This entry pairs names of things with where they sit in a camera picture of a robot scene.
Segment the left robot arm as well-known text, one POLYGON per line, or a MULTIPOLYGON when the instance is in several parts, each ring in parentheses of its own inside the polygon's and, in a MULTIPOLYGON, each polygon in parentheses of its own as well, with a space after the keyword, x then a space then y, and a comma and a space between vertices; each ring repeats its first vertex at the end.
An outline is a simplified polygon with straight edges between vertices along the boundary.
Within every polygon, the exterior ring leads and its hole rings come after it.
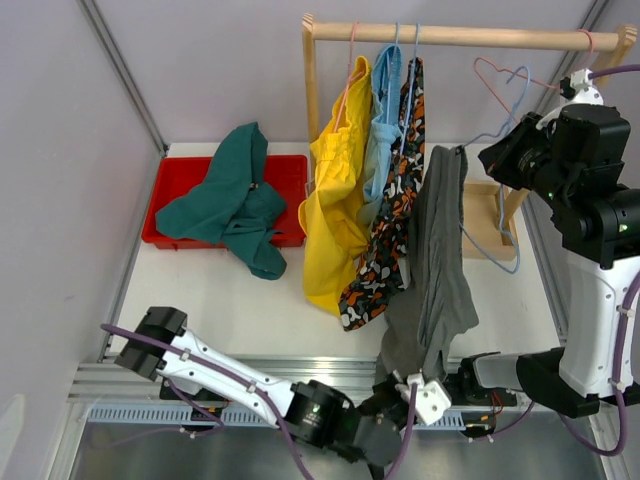
POLYGON ((411 441, 416 397, 372 396, 361 405, 316 380, 292 382, 256 370, 207 345, 174 307, 151 307, 135 330, 105 324, 103 330, 125 339, 116 363, 154 381, 164 379, 186 399, 213 393, 238 403, 280 430, 305 478, 298 443, 329 450, 342 459, 363 461, 374 479, 391 479, 411 441))

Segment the grey shorts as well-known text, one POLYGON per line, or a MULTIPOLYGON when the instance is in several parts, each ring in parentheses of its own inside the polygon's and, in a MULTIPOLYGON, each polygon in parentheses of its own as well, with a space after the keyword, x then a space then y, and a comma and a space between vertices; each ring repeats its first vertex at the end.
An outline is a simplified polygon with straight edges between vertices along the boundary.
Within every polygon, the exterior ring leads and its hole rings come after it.
POLYGON ((454 338, 479 318, 463 272, 463 187, 466 153, 435 146, 409 223, 406 290, 384 312, 375 379, 396 371, 401 378, 421 372, 425 380, 445 377, 454 338))

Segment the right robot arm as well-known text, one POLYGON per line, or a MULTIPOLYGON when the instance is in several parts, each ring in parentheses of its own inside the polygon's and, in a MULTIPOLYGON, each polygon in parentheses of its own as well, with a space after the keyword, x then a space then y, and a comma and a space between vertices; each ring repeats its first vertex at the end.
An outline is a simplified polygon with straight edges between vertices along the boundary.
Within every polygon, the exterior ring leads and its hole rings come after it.
POLYGON ((638 404, 629 364, 631 309, 639 285, 639 192, 620 183, 630 123, 610 106, 567 104, 550 118, 524 115, 479 159, 494 180, 537 194, 551 209, 570 279, 563 346, 525 354, 480 354, 456 380, 479 403, 492 389, 525 393, 572 419, 603 402, 638 404))

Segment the dark green shorts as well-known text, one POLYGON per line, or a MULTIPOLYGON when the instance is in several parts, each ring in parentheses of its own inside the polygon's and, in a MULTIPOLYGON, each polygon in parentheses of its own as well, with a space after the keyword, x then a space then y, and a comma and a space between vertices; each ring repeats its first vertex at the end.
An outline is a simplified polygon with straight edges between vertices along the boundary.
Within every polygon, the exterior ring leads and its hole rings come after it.
POLYGON ((256 122, 232 130, 216 149, 202 182, 155 214, 159 233, 221 244, 252 275, 279 279, 287 263, 271 239, 287 204, 264 180, 267 148, 256 122))

